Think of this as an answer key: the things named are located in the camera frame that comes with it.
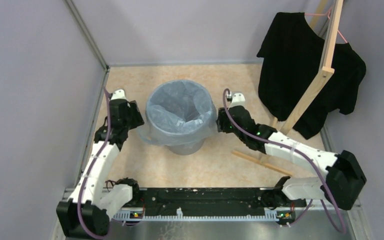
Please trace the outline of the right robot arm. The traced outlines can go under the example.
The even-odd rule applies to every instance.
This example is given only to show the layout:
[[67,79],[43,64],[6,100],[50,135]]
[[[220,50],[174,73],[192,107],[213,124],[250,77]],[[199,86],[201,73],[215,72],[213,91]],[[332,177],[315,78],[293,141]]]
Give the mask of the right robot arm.
[[315,174],[279,180],[280,188],[273,192],[273,200],[279,206],[287,206],[292,200],[313,199],[326,200],[348,211],[367,182],[352,152],[335,153],[307,146],[271,126],[256,123],[242,105],[220,107],[216,124],[219,132],[233,133],[249,149],[290,161]]

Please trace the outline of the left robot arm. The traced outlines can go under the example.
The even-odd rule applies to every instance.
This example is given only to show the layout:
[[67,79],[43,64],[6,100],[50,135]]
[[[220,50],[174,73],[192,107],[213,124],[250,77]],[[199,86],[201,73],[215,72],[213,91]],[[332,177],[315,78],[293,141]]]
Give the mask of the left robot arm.
[[144,124],[136,101],[123,98],[107,103],[109,111],[103,125],[94,134],[92,152],[74,191],[60,201],[56,214],[66,237],[103,240],[110,221],[123,205],[140,202],[136,181],[117,183],[105,196],[103,186],[115,158],[120,154],[128,132]]

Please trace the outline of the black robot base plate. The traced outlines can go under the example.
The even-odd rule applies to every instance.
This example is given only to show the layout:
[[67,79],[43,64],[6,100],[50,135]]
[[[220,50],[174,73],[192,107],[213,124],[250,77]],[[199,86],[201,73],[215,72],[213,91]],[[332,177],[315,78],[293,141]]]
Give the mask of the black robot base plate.
[[278,188],[140,188],[122,210],[145,211],[146,217],[174,216],[180,209],[186,217],[263,216],[277,208],[306,207],[304,199],[290,200]]

